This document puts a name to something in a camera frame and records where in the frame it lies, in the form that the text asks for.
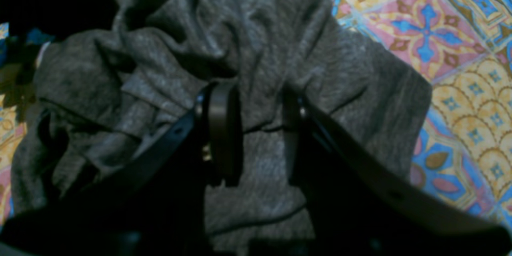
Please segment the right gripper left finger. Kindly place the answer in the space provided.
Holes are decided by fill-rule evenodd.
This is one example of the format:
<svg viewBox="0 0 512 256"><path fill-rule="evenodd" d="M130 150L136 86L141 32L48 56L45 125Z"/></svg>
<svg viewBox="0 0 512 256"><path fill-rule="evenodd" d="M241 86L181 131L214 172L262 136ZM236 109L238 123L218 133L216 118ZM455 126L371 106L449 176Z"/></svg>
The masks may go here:
<svg viewBox="0 0 512 256"><path fill-rule="evenodd" d="M209 185L237 186L243 161L238 87L210 84L129 165L76 195L7 221L1 254L210 254L204 191Z"/></svg>

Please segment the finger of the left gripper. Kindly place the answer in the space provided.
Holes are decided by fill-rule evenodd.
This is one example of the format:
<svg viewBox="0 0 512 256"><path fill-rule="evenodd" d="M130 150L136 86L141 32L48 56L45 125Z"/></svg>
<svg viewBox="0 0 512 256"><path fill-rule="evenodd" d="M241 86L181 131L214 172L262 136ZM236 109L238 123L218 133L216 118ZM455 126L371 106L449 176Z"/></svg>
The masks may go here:
<svg viewBox="0 0 512 256"><path fill-rule="evenodd" d="M119 10L115 0L1 0L1 23L20 36L36 28L66 38L88 30L112 27Z"/></svg>

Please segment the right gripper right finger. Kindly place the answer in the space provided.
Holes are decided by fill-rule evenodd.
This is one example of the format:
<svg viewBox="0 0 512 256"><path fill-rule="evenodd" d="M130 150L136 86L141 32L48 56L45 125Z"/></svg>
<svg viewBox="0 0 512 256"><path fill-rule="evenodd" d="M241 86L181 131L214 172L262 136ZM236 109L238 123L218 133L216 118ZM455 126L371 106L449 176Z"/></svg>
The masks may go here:
<svg viewBox="0 0 512 256"><path fill-rule="evenodd" d="M428 196L383 167L296 88L283 87L286 169L306 198L314 253L325 256L506 256L499 224Z"/></svg>

